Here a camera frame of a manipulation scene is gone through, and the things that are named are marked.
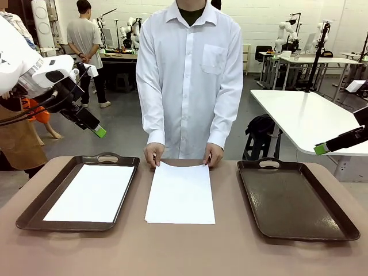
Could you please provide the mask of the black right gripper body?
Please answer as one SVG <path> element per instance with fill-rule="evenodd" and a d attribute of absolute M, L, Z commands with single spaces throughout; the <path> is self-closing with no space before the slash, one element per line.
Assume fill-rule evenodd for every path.
<path fill-rule="evenodd" d="M 353 115 L 359 124 L 359 128 L 355 128 L 348 132 L 345 148 L 350 148 L 367 141 L 367 109 L 368 107 L 366 106 L 353 112 Z"/>

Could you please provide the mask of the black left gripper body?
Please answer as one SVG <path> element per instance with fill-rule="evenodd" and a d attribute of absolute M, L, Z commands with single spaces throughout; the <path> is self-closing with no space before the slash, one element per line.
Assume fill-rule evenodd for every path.
<path fill-rule="evenodd" d="M 56 111 L 72 122 L 82 122 L 79 118 L 81 107 L 75 103 L 84 93 L 79 85 L 73 80 L 62 80 L 56 84 L 56 90 Z"/>

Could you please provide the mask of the person's right hand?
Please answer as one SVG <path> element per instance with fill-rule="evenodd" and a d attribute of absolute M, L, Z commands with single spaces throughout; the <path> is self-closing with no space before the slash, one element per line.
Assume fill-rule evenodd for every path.
<path fill-rule="evenodd" d="M 160 160 L 164 153 L 165 146 L 161 143 L 148 143 L 144 148 L 144 156 L 147 163 L 156 168 L 160 166 Z"/>

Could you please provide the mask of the person's left hand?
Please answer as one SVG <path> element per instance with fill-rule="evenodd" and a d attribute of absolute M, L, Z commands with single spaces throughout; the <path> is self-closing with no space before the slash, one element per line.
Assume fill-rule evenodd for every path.
<path fill-rule="evenodd" d="M 224 150 L 220 146 L 213 143 L 207 143 L 203 158 L 203 164 L 209 166 L 209 168 L 214 168 L 219 164 L 223 156 Z"/>

